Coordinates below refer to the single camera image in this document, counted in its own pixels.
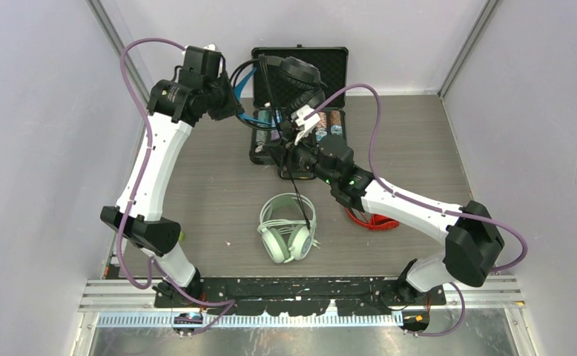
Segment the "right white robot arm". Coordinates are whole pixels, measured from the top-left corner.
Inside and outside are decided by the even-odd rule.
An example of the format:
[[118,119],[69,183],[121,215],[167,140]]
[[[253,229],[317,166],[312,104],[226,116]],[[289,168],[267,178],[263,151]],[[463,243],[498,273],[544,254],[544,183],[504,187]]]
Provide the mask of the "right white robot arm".
[[398,188],[356,165],[354,151],[339,136],[326,136],[318,146],[282,139],[267,149],[280,168],[324,181],[343,207],[391,218],[442,245],[441,252],[410,261],[398,276],[396,292],[407,304],[444,283],[481,287],[503,250],[504,239],[484,205],[438,202]]

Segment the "red headphones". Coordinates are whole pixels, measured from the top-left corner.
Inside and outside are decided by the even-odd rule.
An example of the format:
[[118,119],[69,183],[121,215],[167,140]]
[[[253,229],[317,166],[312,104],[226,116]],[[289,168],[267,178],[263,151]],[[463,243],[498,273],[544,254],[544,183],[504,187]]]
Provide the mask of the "red headphones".
[[391,231],[400,226],[397,220],[379,214],[372,214],[367,217],[363,212],[355,211],[352,208],[345,208],[347,216],[352,222],[370,231]]

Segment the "mint green headphones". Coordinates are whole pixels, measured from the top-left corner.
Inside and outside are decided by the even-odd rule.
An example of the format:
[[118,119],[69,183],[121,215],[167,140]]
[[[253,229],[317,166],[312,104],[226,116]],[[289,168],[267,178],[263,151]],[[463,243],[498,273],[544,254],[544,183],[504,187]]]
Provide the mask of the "mint green headphones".
[[[310,210],[311,217],[302,220],[272,218],[275,212],[283,208],[301,212],[303,206]],[[319,248],[316,229],[317,215],[313,203],[308,197],[298,198],[296,193],[278,194],[269,199],[260,211],[257,226],[263,246],[276,264],[303,260],[313,247]]]

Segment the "blue black headphones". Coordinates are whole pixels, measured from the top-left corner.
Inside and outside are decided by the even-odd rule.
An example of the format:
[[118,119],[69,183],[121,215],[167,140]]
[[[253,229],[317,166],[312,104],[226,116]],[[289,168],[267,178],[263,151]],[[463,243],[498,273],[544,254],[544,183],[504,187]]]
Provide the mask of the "blue black headphones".
[[276,131],[282,136],[296,132],[296,126],[291,115],[304,105],[314,108],[323,105],[326,100],[325,87],[320,71],[314,65],[294,56],[280,57],[260,54],[238,65],[230,75],[229,81],[236,99],[240,102],[238,93],[242,87],[237,84],[237,77],[250,67],[253,73],[260,73],[266,91],[269,113],[269,123],[258,119],[246,119],[244,113],[235,116],[251,128],[262,131]]

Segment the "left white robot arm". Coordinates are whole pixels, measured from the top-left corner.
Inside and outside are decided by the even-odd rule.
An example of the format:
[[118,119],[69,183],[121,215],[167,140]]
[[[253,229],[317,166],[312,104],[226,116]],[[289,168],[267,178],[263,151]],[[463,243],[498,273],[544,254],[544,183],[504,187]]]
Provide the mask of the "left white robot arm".
[[194,126],[204,116],[227,119],[242,113],[225,72],[225,59],[212,44],[186,46],[183,61],[170,79],[159,80],[147,104],[139,106],[145,123],[142,147],[116,204],[102,208],[100,219],[117,234],[116,250],[128,241],[150,258],[174,286],[184,307],[201,298],[198,269],[183,252],[180,224],[163,216],[163,203],[177,157]]

